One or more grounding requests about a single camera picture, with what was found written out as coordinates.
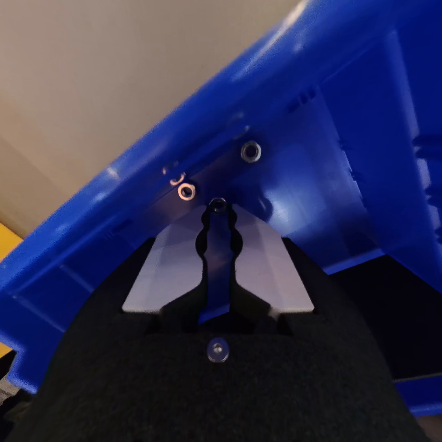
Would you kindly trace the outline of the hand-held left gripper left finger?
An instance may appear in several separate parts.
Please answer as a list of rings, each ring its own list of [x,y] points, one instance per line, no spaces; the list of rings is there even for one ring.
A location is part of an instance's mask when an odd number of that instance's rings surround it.
[[[207,305],[209,213],[198,206],[156,237],[129,294],[125,313],[157,316],[162,327],[196,329]]]

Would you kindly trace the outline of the blue divided storage bin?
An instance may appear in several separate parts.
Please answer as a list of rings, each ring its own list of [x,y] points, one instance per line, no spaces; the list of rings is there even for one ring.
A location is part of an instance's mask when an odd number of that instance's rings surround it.
[[[328,274],[390,256],[441,292],[441,1],[308,1],[287,19],[3,260],[10,382],[36,394],[93,290],[222,191]]]

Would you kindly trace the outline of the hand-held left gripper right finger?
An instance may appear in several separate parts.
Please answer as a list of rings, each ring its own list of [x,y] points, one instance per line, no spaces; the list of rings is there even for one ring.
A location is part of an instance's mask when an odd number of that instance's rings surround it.
[[[229,210],[229,229],[233,251],[229,308],[235,317],[255,329],[314,312],[279,232],[237,204]]]

